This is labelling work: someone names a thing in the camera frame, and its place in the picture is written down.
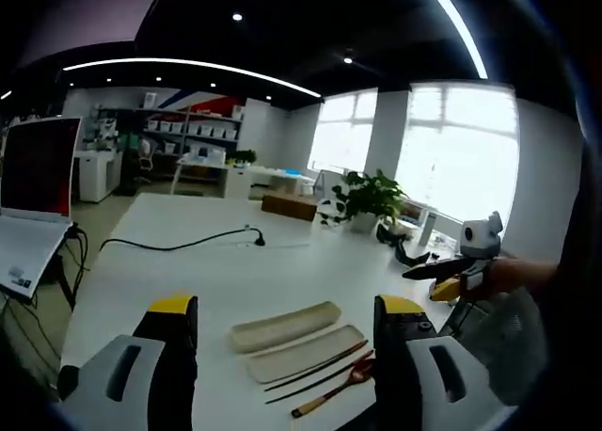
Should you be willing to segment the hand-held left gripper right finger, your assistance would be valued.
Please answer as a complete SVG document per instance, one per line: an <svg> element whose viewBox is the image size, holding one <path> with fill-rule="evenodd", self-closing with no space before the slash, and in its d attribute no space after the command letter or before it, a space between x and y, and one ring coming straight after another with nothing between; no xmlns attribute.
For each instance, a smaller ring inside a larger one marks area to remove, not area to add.
<svg viewBox="0 0 602 431"><path fill-rule="evenodd" d="M453 337L439 337L423 308L374 298L375 423L378 430L495 430L515 412L485 368Z"/></svg>

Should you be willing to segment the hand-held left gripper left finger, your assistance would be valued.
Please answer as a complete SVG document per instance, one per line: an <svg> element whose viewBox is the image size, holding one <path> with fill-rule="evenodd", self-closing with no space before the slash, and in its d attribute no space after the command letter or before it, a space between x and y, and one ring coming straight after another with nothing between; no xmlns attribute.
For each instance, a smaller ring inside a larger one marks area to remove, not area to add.
<svg viewBox="0 0 602 431"><path fill-rule="evenodd" d="M61 368L58 409L75 430L190 430L197 350L198 298L155 301L131 335Z"/></svg>

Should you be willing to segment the person's right hand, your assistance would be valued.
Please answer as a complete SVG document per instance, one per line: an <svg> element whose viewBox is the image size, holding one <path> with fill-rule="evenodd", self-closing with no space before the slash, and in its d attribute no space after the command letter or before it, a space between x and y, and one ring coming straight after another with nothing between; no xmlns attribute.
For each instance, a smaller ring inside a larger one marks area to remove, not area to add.
<svg viewBox="0 0 602 431"><path fill-rule="evenodd" d="M556 263L536 263L512 258L492 262L483 277L486 296L511 293L521 287L536 291L549 283L557 272Z"/></svg>

